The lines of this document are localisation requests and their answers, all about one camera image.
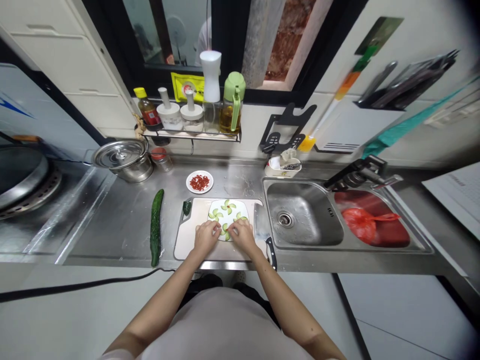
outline sink drain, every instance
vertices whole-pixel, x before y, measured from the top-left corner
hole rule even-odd
[[[284,228],[290,229],[294,226],[294,217],[289,212],[279,212],[276,218],[278,223]]]

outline white plate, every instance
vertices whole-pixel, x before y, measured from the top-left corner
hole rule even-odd
[[[190,182],[197,175],[206,176],[208,178],[208,180],[210,180],[210,182],[208,183],[208,186],[206,188],[204,188],[202,191],[195,190],[193,187],[190,186]],[[209,173],[207,171],[203,171],[203,170],[194,171],[186,177],[186,187],[187,187],[188,190],[190,190],[194,194],[205,194],[213,186],[214,186],[214,177],[212,176],[211,173]]]
[[[226,200],[227,199],[215,200],[211,203],[210,209],[208,209],[208,214],[213,215],[213,212],[215,209],[216,209],[215,214],[221,214],[221,216],[218,217],[218,222],[220,223],[221,226],[226,224],[226,228],[228,229],[230,225],[237,219],[238,214],[240,217],[245,217],[247,221],[249,220],[249,211],[247,210],[247,206],[245,205],[244,202],[228,199],[228,204],[225,205]],[[211,218],[208,214],[207,214],[207,220],[211,220],[211,221],[216,220],[215,218]],[[233,241],[232,238],[229,238],[229,240],[227,240],[226,234],[220,235],[218,240]]]

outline teal towel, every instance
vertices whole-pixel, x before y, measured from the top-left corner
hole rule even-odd
[[[423,123],[424,120],[432,116],[432,114],[435,113],[439,108],[441,108],[447,101],[449,101],[451,98],[453,98],[463,89],[465,89],[468,85],[477,81],[478,79],[480,79],[480,76],[477,76],[465,86],[459,88],[457,91],[452,92],[450,95],[445,96],[443,99],[427,107],[425,110],[420,111],[418,114],[382,132],[375,140],[370,142],[365,147],[361,158],[365,159],[368,155],[378,156],[383,150],[391,147],[402,136],[415,129],[418,125]]]

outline stainless steel pot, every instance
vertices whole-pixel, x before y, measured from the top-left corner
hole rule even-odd
[[[95,151],[91,156],[91,164],[109,169],[127,183],[140,183],[154,171],[147,150],[147,142],[136,139],[115,141]]]

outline chopped red chili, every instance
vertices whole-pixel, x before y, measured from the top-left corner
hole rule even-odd
[[[203,191],[209,186],[210,180],[207,176],[197,175],[190,180],[190,186],[194,190]]]

